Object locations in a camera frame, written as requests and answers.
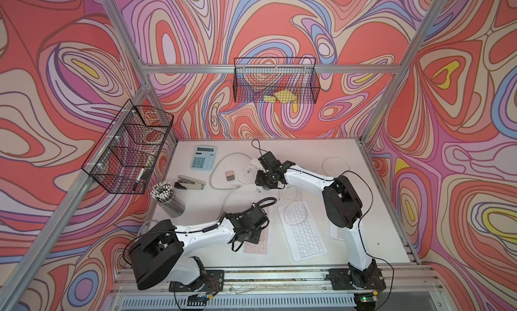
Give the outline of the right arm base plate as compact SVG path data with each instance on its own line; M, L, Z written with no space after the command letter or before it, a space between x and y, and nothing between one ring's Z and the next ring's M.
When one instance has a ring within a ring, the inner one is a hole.
M333 290L370 290L382 292L386 289L384 276L379 268L358 271L351 269L329 269L326 279Z

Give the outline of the white keyboard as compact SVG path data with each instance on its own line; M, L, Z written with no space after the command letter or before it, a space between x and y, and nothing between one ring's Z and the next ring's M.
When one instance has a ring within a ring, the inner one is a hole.
M323 237L306 201L277 208L292 258L295 262L328 253Z

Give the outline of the pink keyboard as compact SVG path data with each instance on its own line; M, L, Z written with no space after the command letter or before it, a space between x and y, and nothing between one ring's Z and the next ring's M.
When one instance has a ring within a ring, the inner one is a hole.
M329 222L329 236L331 239L344 241L343 228L338 228L333 223Z
M269 228L265 228L260 235L258 244L245 242L238 251L239 254L266 257L271 254Z

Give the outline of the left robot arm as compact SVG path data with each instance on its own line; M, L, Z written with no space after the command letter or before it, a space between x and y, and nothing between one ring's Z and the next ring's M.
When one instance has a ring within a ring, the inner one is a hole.
M125 249L137 289L147 290L168 281L195 292L207 282L213 283L215 279L201 259L189 254L216 244L230 244L235 253L246 242L258 244L269 225L265 208L276 203L276 198L266 197L243 212L224 213L216 222L194 226L174 226L170 219L158 222Z

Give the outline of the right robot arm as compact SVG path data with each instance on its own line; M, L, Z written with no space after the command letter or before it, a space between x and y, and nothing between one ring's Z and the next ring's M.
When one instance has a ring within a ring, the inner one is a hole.
M257 186L276 189L281 183L321 194L329 221L342 229L349 268L364 276L377 269L376 261L368 253L360 234L363 203L346 176L341 174L330 178L315 174L291 161L281 163L271 152L264 153L257 161L262 166L257 172Z

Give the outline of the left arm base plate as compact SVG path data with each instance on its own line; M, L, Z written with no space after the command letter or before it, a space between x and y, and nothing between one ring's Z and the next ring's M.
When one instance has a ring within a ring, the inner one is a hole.
M215 293L223 290L225 271L222 269L208 270L202 273L194 282L188 285L179 282L171 281L169 285L169 292L207 292Z

